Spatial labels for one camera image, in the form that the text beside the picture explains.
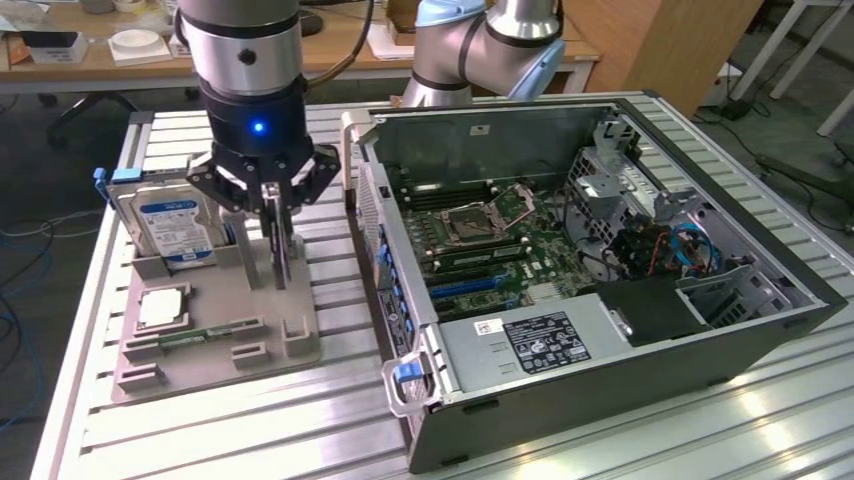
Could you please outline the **black open PC case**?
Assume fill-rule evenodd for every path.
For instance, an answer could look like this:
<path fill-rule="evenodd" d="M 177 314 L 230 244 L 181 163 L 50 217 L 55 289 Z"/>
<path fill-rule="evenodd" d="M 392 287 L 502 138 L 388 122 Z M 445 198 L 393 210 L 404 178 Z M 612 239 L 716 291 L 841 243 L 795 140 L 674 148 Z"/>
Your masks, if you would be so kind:
<path fill-rule="evenodd" d="M 848 299 L 783 234 L 796 219 L 704 132 L 661 99 L 582 94 L 534 103 L 364 108 L 344 117 L 358 173 L 349 216 L 381 343 L 382 381 L 406 441 L 409 469 L 472 462 L 612 415 L 735 380 Z M 625 154 L 664 184 L 656 217 L 636 215 L 613 241 L 569 226 L 569 170 L 584 147 Z M 462 391 L 396 200 L 400 177 L 457 184 L 526 176 L 549 189 L 566 233 L 632 350 L 501 389 Z M 713 328 L 677 290 L 753 265 L 795 308 Z"/>

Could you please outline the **CPU socket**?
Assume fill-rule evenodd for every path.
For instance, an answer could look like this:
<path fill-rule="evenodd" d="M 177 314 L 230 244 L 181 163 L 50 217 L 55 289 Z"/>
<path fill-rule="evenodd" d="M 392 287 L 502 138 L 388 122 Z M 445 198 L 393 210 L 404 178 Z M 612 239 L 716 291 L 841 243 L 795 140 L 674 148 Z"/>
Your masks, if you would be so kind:
<path fill-rule="evenodd" d="M 473 203 L 445 210 L 440 216 L 449 245 L 464 246 L 496 237 L 496 228 L 485 203 Z"/>

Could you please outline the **wooden cabinet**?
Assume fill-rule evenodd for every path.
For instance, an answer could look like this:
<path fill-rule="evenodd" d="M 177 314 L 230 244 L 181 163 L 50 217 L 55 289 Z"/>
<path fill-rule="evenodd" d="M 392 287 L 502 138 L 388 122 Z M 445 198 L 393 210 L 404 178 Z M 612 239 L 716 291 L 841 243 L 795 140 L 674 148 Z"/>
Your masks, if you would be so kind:
<path fill-rule="evenodd" d="M 653 90 L 690 116 L 764 0 L 566 0 L 600 51 L 589 92 Z"/>

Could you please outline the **green RAM stick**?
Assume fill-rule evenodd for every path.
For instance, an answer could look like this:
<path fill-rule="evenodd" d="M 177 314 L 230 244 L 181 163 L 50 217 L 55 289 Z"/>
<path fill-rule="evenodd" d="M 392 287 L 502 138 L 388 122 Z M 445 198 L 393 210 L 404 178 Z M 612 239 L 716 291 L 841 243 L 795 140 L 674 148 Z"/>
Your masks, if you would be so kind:
<path fill-rule="evenodd" d="M 235 328 L 219 326 L 206 329 L 194 329 L 171 333 L 157 338 L 157 343 L 163 349 L 175 349 L 198 344 L 206 344 L 229 338 Z"/>

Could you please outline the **wooden desk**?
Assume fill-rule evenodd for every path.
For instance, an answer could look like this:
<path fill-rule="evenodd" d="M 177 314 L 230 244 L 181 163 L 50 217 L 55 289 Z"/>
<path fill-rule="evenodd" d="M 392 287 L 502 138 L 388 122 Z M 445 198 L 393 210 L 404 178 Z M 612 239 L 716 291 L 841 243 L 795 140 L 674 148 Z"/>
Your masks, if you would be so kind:
<path fill-rule="evenodd" d="M 304 63 L 306 77 L 320 75 L 350 52 L 361 29 L 366 2 L 348 3 L 321 9 L 325 28 L 321 33 L 304 40 Z M 63 31 L 82 32 L 90 44 L 81 64 L 37 64 L 30 60 L 10 63 L 13 37 L 0 39 L 0 94 L 59 94 L 97 91 L 127 91 L 159 88 L 195 87 L 198 77 L 190 59 L 130 67 L 118 67 L 106 43 L 121 23 L 138 17 L 113 12 L 103 15 L 85 13 L 79 3 L 54 3 L 49 19 Z M 566 20 L 564 38 L 568 42 L 564 63 L 558 72 L 568 73 L 561 84 L 564 93 L 581 93 L 601 53 L 582 39 L 581 34 Z M 365 47 L 356 63 L 338 80 L 376 80 L 409 78 L 413 60 L 378 59 L 370 47 Z"/>

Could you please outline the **white table frame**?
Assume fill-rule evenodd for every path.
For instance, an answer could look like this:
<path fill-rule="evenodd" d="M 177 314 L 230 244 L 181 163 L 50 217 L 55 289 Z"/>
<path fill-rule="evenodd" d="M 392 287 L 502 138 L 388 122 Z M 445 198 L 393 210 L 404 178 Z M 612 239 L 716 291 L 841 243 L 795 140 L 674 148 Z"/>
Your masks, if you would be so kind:
<path fill-rule="evenodd" d="M 809 8 L 825 8 L 828 14 L 824 19 L 816 25 L 807 44 L 800 47 L 796 53 L 793 53 L 776 67 L 775 73 L 767 78 L 767 82 L 763 83 L 755 90 L 749 98 L 745 95 L 752 89 L 752 85 L 757 80 L 757 77 L 765 68 L 768 62 L 772 59 L 783 41 L 785 40 L 789 32 L 804 16 Z M 777 82 L 769 96 L 772 99 L 780 99 L 787 93 L 792 83 L 800 76 L 803 70 L 807 68 L 813 56 L 819 53 L 825 41 L 831 37 L 833 31 L 843 23 L 844 17 L 849 14 L 854 8 L 854 0 L 792 0 L 792 6 L 789 7 L 787 14 L 784 15 L 777 27 L 768 39 L 756 59 L 751 63 L 747 71 L 743 73 L 736 88 L 727 95 L 728 100 L 745 100 L 753 104 L 753 111 L 763 117 L 771 115 L 771 111 L 767 107 L 759 107 L 757 96 L 760 91 L 765 88 L 765 85 L 787 67 L 787 72 L 783 79 Z"/>

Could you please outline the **blue expansion slot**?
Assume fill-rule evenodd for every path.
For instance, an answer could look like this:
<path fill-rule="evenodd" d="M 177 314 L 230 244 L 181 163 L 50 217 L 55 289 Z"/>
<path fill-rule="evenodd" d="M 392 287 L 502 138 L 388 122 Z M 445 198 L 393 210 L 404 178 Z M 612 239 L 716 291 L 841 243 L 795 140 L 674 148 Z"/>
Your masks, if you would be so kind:
<path fill-rule="evenodd" d="M 492 291 L 502 286 L 505 279 L 506 277 L 504 275 L 498 275 L 441 284 L 429 288 L 429 295 L 432 299 L 444 299 L 460 295 Z"/>

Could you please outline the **grey parts rack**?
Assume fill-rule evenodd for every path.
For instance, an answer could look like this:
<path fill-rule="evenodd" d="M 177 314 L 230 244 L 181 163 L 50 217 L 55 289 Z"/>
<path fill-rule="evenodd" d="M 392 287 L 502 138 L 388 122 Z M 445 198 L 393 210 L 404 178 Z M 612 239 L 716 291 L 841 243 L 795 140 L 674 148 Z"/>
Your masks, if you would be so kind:
<path fill-rule="evenodd" d="M 275 285 L 269 241 L 259 228 L 238 230 L 235 244 L 215 249 L 217 263 L 170 271 L 158 258 L 135 257 L 123 310 L 111 400 L 134 404 L 227 386 L 296 370 L 322 358 L 306 241 L 290 245 L 292 283 Z M 146 292 L 185 293 L 178 324 L 138 330 Z M 159 336 L 234 327 L 229 338 L 163 349 Z"/>

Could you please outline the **black floor stand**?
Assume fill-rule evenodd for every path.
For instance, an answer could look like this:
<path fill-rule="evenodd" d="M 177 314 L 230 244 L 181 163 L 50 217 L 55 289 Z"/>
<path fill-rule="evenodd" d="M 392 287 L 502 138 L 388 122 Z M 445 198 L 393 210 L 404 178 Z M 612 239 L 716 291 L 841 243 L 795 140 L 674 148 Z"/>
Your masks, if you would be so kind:
<path fill-rule="evenodd" d="M 854 172 L 845 173 L 837 180 L 831 180 L 763 154 L 756 157 L 756 162 L 765 171 L 779 173 L 791 180 L 801 182 L 805 186 L 854 203 Z"/>

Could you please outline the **metal disk bay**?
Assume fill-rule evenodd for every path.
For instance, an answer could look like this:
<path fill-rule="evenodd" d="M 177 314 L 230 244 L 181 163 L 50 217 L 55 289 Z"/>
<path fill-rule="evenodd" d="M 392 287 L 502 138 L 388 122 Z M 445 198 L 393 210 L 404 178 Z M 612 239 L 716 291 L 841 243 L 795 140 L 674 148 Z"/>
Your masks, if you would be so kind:
<path fill-rule="evenodd" d="M 609 244 L 636 215 L 656 217 L 664 184 L 625 154 L 602 156 L 584 147 L 569 170 L 572 190 L 569 226 Z"/>

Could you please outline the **cardboard box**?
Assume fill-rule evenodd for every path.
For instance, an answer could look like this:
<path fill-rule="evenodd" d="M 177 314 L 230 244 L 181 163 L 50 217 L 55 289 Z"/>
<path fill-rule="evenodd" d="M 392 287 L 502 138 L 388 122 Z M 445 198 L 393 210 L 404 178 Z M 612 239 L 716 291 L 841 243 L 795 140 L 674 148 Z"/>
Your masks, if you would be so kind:
<path fill-rule="evenodd" d="M 385 3 L 386 22 L 394 44 L 398 46 L 414 46 L 421 0 L 385 0 Z"/>

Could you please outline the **silver CPU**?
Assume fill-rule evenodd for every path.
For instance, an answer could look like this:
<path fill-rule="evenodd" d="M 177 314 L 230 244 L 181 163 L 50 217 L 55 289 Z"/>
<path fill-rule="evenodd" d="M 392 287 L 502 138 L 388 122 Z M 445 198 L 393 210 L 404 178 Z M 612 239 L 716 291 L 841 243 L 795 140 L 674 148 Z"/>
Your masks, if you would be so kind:
<path fill-rule="evenodd" d="M 146 330 L 178 324 L 183 315 L 185 293 L 179 289 L 146 292 L 141 300 L 137 329 Z"/>

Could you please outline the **grey metal drive bracket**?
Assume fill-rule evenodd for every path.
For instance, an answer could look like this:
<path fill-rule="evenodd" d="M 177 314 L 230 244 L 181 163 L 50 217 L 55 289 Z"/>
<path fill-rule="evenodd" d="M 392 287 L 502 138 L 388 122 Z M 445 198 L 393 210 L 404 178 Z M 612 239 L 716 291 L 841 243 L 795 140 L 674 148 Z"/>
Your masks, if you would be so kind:
<path fill-rule="evenodd" d="M 706 278 L 685 277 L 677 281 L 677 290 L 713 328 L 795 308 L 793 301 L 753 265 Z"/>

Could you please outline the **metal socket cover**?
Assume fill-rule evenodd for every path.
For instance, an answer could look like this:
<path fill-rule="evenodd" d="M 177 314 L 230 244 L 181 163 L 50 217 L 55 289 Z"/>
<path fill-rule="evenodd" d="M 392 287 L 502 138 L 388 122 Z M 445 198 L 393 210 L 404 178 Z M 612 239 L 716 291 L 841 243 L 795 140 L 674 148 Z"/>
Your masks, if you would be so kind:
<path fill-rule="evenodd" d="M 525 217 L 536 211 L 534 194 L 517 183 L 502 192 L 492 202 L 492 210 L 497 225 L 509 230 Z"/>

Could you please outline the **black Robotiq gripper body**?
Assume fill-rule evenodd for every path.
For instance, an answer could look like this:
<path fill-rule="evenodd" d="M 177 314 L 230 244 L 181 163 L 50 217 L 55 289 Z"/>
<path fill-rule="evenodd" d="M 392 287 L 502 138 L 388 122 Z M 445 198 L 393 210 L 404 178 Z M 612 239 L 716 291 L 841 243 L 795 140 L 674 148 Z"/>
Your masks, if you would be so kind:
<path fill-rule="evenodd" d="M 308 81 L 297 78 L 265 95 L 241 95 L 202 82 L 213 131 L 211 160 L 242 182 L 288 186 L 314 155 L 308 131 Z"/>

